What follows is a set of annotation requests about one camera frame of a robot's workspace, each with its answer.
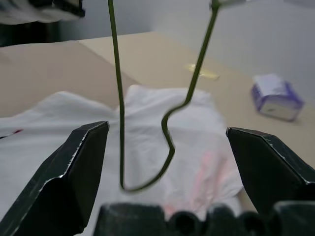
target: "table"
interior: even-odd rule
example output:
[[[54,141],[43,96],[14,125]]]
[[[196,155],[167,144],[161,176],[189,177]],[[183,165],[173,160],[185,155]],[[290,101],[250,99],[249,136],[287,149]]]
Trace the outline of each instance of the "table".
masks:
[[[124,89],[132,84],[154,88],[187,87],[197,52],[157,33],[119,36]],[[61,90],[86,98],[118,104],[111,37],[55,44],[18,45],[0,49],[0,117],[18,114]],[[296,122],[257,114],[250,96],[252,79],[207,59],[204,68],[220,75],[216,81],[200,78],[197,88],[210,92],[228,126],[260,130],[282,139],[315,168],[315,110],[306,106]],[[244,209],[254,207],[241,191]]]

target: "white wall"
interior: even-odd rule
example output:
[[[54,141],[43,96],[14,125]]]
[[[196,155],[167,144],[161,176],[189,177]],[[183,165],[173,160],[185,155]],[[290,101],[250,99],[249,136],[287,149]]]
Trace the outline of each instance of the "white wall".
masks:
[[[86,18],[70,23],[73,39],[110,35],[107,0],[84,3]],[[118,33],[161,31],[196,51],[210,17],[209,0],[114,0],[114,5]],[[224,9],[207,56],[250,75],[277,73],[315,104],[315,9],[283,0]]]

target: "purple and white box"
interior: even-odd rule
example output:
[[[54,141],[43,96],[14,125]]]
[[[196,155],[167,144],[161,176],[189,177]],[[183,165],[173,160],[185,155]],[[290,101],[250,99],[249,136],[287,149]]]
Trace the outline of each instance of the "purple and white box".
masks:
[[[252,97],[261,114],[287,121],[294,121],[304,106],[292,85],[275,74],[255,76]]]

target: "white cloth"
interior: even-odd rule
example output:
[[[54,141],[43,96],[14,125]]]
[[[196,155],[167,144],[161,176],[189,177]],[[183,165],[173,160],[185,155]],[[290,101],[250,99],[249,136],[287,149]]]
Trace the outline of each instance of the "white cloth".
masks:
[[[180,103],[186,92],[186,89],[129,88],[125,100],[128,186],[139,185],[158,172],[168,153],[160,128],[161,117],[169,108]],[[242,183],[224,135],[226,127],[209,94],[196,91],[190,106],[170,118],[169,129],[176,153],[169,170],[155,186],[130,196],[119,188],[119,112],[78,95],[59,92],[31,110],[11,118],[0,118],[0,136],[23,129],[20,133],[0,139],[0,219],[40,164],[67,139],[73,129],[100,120],[109,121],[110,131],[100,186],[83,236],[92,235],[99,207],[117,201],[161,204],[166,213],[178,209],[194,210],[199,217],[204,214],[199,212],[200,208],[224,202],[236,214],[240,213],[235,195],[242,188]],[[215,134],[211,140],[208,140],[209,132]],[[216,150],[210,155],[217,158],[209,158],[208,152],[205,155],[203,149]],[[193,177],[191,181],[187,179],[190,173]],[[206,181],[200,182],[200,176]],[[183,179],[187,181],[178,185]],[[157,191],[160,195],[153,199],[152,195]],[[187,203],[185,198],[188,195],[191,199]]]

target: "green wire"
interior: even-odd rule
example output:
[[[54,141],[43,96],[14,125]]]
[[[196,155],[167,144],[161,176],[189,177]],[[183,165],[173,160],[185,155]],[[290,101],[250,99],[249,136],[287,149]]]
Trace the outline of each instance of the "green wire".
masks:
[[[172,141],[172,138],[170,136],[170,133],[168,131],[167,122],[169,117],[176,111],[179,111],[180,109],[187,106],[193,96],[193,92],[196,88],[196,84],[198,81],[200,69],[205,57],[205,54],[207,52],[207,47],[209,44],[209,40],[214,28],[214,24],[217,19],[218,11],[220,8],[220,4],[218,0],[213,0],[211,8],[212,8],[212,16],[210,19],[210,22],[208,24],[207,32],[199,53],[198,61],[194,70],[194,73],[192,75],[191,83],[186,95],[186,99],[184,102],[172,109],[170,109],[163,117],[161,125],[162,125],[162,131],[166,138],[167,144],[169,145],[169,153],[167,156],[167,159],[161,168],[160,172],[153,177],[148,182],[144,183],[141,186],[134,187],[134,188],[127,188],[125,186],[125,105],[124,105],[124,93],[123,93],[123,86],[122,86],[122,76],[121,76],[121,70],[120,70],[120,63],[119,63],[119,51],[118,51],[118,39],[117,39],[117,31],[116,31],[116,23],[115,23],[115,13],[114,13],[114,5],[113,0],[108,0],[108,8],[109,8],[109,16],[110,16],[110,24],[112,29],[112,37],[113,37],[113,46],[114,46],[114,56],[115,56],[115,67],[116,67],[116,77],[117,77],[117,87],[118,87],[118,94],[119,94],[119,106],[120,106],[120,186],[121,188],[126,192],[137,192],[140,190],[143,190],[151,185],[153,185],[155,182],[157,182],[163,174],[166,172],[167,168],[169,167],[169,164],[171,163],[174,154],[175,154],[175,147]]]

